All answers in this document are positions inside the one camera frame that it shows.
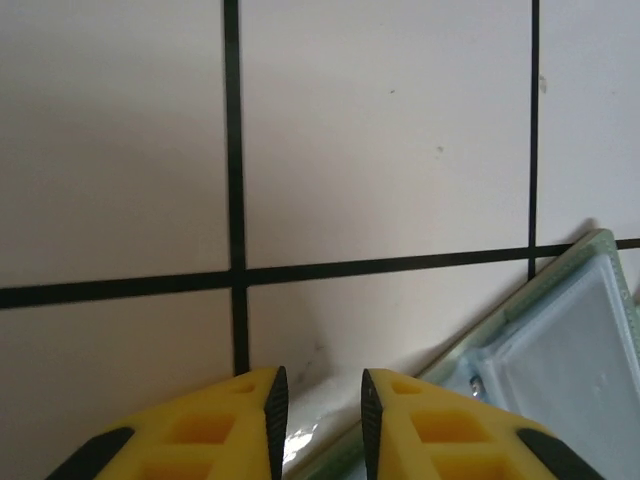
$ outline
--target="black plastic edge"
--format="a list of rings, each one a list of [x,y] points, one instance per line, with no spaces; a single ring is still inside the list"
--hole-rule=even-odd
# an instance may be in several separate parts
[[[289,385],[287,383],[287,371],[284,367],[278,368],[264,404],[264,414],[267,426],[271,478],[280,480],[282,478],[284,441],[287,435],[287,418],[289,415]]]
[[[380,458],[380,434],[382,432],[382,403],[369,370],[362,372],[360,390],[360,418],[367,479],[377,480]]]
[[[532,428],[521,428],[516,433],[558,480],[604,480],[562,440]]]
[[[97,435],[76,450],[46,480],[93,480],[129,441],[135,431],[116,428]]]

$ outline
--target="white tile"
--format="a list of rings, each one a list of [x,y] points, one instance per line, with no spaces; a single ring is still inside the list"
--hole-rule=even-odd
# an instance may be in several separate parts
[[[530,2],[242,2],[251,266],[527,242]]]
[[[618,255],[629,291],[640,304],[640,250],[620,250]]]
[[[0,312],[0,477],[38,479],[119,418],[229,377],[227,291]]]
[[[0,6],[0,285],[228,265],[220,3]]]
[[[640,236],[640,4],[543,0],[538,243]]]
[[[285,365],[285,470],[358,420],[363,368],[416,374],[526,280],[526,261],[253,287],[253,367]]]

